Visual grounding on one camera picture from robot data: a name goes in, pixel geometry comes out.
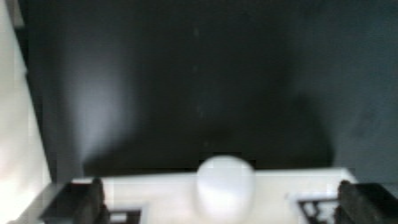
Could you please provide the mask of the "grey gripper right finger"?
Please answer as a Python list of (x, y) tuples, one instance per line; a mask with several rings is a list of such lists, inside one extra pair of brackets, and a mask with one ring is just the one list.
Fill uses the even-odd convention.
[(340, 183), (335, 223), (398, 224), (398, 198), (379, 183)]

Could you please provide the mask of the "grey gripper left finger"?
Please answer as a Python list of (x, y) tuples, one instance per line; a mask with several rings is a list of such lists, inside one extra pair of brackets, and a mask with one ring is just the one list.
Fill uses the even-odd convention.
[(111, 224), (104, 182), (70, 182), (41, 214), (45, 224)]

